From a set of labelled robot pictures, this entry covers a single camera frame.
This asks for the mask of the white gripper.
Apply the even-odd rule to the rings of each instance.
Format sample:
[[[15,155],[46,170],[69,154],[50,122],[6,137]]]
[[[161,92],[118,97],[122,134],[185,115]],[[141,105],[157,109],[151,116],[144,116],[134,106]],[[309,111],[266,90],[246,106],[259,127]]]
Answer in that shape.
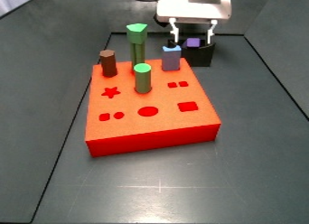
[[[171,26],[173,43],[179,42],[177,23],[208,23],[205,44],[211,44],[216,20],[225,21],[231,16],[229,0],[159,0],[156,3],[156,20]]]

